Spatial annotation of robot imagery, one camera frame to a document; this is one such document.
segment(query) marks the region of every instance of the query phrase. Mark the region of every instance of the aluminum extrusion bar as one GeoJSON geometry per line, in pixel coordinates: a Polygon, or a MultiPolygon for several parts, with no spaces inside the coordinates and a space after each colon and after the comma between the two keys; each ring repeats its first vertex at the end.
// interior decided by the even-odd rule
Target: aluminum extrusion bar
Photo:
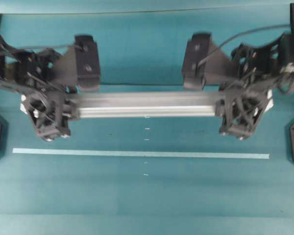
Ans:
{"type": "Polygon", "coordinates": [[[214,116],[222,92],[70,94],[80,118],[214,116]]]}

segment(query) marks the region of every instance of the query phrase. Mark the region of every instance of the bolt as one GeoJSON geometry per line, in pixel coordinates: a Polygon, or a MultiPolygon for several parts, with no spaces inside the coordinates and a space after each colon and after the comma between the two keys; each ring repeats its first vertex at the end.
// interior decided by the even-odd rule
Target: bolt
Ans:
{"type": "Polygon", "coordinates": [[[38,117],[39,117],[39,112],[38,112],[37,109],[35,109],[35,110],[33,111],[33,114],[34,114],[34,117],[35,117],[35,118],[38,118],[38,117]]]}
{"type": "Polygon", "coordinates": [[[90,67],[90,65],[85,65],[84,68],[86,69],[86,71],[91,72],[93,69],[92,67],[90,67]]]}
{"type": "Polygon", "coordinates": [[[198,45],[195,46],[195,50],[196,50],[196,51],[198,51],[199,48],[200,48],[200,44],[198,44],[198,45]]]}

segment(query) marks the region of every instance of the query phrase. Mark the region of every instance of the black wire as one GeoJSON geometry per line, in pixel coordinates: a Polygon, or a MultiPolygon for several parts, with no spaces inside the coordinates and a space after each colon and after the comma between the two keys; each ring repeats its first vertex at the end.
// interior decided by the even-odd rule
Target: black wire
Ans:
{"type": "Polygon", "coordinates": [[[241,32],[241,33],[237,33],[237,34],[233,35],[232,37],[229,37],[228,39],[226,39],[217,48],[215,48],[213,51],[211,51],[205,58],[201,59],[198,62],[197,66],[199,67],[200,65],[202,65],[203,63],[208,61],[214,53],[216,53],[224,45],[228,44],[229,42],[233,41],[234,39],[236,39],[238,37],[242,37],[244,35],[251,34],[251,33],[256,33],[256,32],[259,32],[259,31],[271,30],[271,29],[276,29],[276,28],[287,28],[287,27],[290,27],[290,24],[277,24],[277,25],[265,26],[265,27],[254,28],[254,29],[247,30],[247,31],[244,31],[244,32],[241,32]]]}
{"type": "MultiPolygon", "coordinates": [[[[276,28],[286,28],[286,27],[290,27],[290,24],[277,24],[277,25],[271,25],[271,26],[265,26],[265,27],[260,27],[260,28],[255,28],[255,29],[251,29],[251,30],[247,30],[241,33],[237,33],[235,35],[233,35],[232,37],[226,39],[223,43],[221,43],[217,48],[215,48],[212,52],[210,52],[205,58],[201,59],[197,66],[199,67],[200,65],[202,65],[203,63],[205,63],[206,61],[208,61],[211,56],[216,53],[218,50],[220,50],[224,45],[226,45],[227,43],[231,42],[232,40],[247,35],[247,34],[251,34],[251,33],[255,33],[255,32],[259,32],[259,31],[265,31],[265,30],[270,30],[270,29],[276,29],[276,28]]],[[[80,48],[80,46],[78,45],[59,45],[59,46],[34,46],[34,47],[20,47],[16,50],[12,50],[12,51],[0,51],[0,56],[3,55],[9,55],[11,53],[16,53],[16,52],[20,52],[26,49],[52,49],[52,48],[63,48],[63,47],[77,47],[80,48]]],[[[133,85],[133,86],[176,86],[176,84],[172,85],[172,84],[164,84],[164,85],[160,85],[160,84],[135,84],[135,83],[101,83],[102,85],[133,85]]]]}
{"type": "Polygon", "coordinates": [[[64,48],[64,47],[76,47],[76,48],[81,48],[78,45],[72,45],[72,44],[63,44],[63,45],[58,45],[58,46],[33,46],[33,47],[19,47],[15,50],[10,50],[10,51],[0,51],[0,56],[4,55],[10,55],[12,53],[17,53],[21,52],[24,50],[35,50],[35,49],[57,49],[57,48],[64,48]]]}

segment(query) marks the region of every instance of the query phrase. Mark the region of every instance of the teal mat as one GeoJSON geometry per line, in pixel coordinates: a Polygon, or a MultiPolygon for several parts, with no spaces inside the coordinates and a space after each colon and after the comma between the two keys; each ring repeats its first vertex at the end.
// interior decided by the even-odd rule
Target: teal mat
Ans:
{"type": "MultiPolygon", "coordinates": [[[[287,24],[286,5],[158,13],[4,15],[9,44],[98,42],[102,80],[176,86],[103,86],[111,91],[182,90],[187,40],[212,31],[219,44],[234,33],[287,24]]],[[[283,31],[246,36],[261,45],[283,31]]],[[[274,93],[256,134],[218,135],[221,119],[111,118],[71,122],[72,137],[43,142],[19,111],[20,96],[0,91],[5,125],[0,147],[0,235],[231,234],[294,235],[294,164],[288,128],[294,94],[274,93]],[[269,154],[269,159],[161,158],[12,153],[13,148],[93,151],[269,154]]]]}

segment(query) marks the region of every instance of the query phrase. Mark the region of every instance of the light blue tape strip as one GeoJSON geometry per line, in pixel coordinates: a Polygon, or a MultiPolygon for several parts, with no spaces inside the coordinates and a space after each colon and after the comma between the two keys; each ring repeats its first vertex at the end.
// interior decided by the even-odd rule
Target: light blue tape strip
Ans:
{"type": "Polygon", "coordinates": [[[258,153],[96,151],[96,150],[37,149],[37,148],[13,148],[13,153],[80,155],[80,156],[120,156],[120,157],[269,159],[269,154],[258,154],[258,153]]]}

